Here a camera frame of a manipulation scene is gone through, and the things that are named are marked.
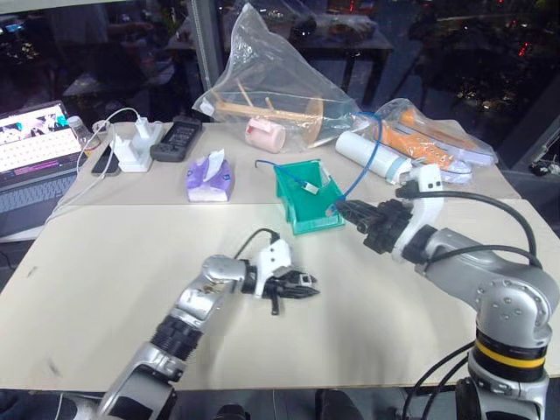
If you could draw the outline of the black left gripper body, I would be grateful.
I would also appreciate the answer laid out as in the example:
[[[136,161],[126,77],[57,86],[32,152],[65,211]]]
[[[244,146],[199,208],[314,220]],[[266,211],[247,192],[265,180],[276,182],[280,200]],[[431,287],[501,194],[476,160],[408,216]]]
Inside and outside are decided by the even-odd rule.
[[[300,299],[306,297],[306,274],[291,270],[280,277],[272,277],[264,285],[264,297],[271,301],[271,314],[280,312],[279,298]]]

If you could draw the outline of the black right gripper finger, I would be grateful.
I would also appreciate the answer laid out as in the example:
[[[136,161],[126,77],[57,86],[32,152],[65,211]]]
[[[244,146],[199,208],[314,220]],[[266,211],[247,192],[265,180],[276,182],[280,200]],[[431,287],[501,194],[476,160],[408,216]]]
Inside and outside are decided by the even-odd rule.
[[[341,215],[374,215],[379,213],[376,206],[356,199],[339,200],[337,210]]]
[[[359,232],[368,232],[380,220],[380,215],[376,211],[365,213],[347,211],[342,216],[346,221],[355,225]]]

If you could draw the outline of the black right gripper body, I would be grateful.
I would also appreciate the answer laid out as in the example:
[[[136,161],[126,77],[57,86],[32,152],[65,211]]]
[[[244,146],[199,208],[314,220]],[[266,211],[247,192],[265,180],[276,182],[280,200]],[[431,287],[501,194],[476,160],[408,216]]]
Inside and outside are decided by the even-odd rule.
[[[403,230],[409,225],[412,205],[391,199],[379,204],[367,224],[363,244],[377,254],[391,253]]]

